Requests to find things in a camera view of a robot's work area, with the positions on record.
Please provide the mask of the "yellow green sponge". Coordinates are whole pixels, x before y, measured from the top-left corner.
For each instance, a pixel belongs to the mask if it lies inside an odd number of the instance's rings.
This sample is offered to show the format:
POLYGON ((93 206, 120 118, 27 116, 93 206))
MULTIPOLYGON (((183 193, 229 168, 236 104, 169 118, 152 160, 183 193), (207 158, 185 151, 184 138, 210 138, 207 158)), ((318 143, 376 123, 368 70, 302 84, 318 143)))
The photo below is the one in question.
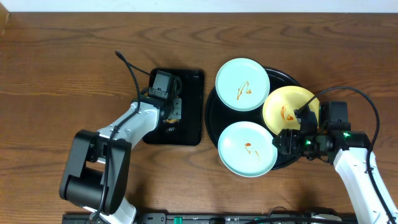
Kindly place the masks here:
POLYGON ((177 122, 179 122, 179 119, 166 119, 165 120, 165 123, 168 123, 168 124, 173 124, 173 123, 177 123, 177 122))

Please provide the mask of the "yellow plate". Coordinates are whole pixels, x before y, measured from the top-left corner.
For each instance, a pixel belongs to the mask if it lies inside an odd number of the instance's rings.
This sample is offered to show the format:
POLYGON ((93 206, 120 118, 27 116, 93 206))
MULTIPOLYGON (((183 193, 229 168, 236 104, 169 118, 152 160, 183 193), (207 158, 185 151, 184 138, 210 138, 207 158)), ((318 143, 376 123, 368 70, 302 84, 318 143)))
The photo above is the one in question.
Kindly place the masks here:
POLYGON ((278 135, 283 129, 300 129, 294 110, 301 108, 314 94, 299 86, 283 86, 265 100, 262 115, 270 131, 278 135))

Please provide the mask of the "light blue plate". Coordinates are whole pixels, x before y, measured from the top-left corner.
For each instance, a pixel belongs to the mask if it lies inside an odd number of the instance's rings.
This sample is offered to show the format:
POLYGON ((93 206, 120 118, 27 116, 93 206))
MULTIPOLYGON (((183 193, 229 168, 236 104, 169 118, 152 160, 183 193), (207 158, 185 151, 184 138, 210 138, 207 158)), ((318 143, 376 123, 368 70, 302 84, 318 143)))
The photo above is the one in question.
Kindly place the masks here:
POLYGON ((251 111, 265 102, 271 83, 262 65, 248 58, 234 58, 218 70, 215 88, 227 107, 236 111, 251 111))
POLYGON ((218 140, 218 154, 223 164, 243 177, 259 177, 276 164, 278 152, 273 136, 261 125, 240 121, 223 130, 218 140))

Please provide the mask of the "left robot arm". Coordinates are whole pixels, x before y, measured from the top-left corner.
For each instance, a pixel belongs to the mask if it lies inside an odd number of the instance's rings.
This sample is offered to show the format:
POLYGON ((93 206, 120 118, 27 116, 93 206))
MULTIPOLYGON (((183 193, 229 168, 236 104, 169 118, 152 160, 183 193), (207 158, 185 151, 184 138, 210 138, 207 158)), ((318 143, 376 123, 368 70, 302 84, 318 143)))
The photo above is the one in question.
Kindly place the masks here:
POLYGON ((60 198, 89 210, 90 223, 133 223, 137 210, 125 198, 131 151, 174 108, 175 100, 140 95, 110 125, 77 132, 61 179, 60 198))

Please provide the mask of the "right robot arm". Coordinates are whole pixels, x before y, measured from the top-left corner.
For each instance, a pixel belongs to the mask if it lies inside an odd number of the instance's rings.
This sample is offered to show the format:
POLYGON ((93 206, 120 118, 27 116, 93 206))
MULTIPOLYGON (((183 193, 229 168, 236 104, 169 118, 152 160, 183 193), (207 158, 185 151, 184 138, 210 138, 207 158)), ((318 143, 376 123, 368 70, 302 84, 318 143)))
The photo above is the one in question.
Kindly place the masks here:
POLYGON ((358 223, 397 223, 397 207, 364 132, 304 135, 299 130, 283 129, 272 143, 281 154, 307 159, 326 156, 346 187, 358 223))

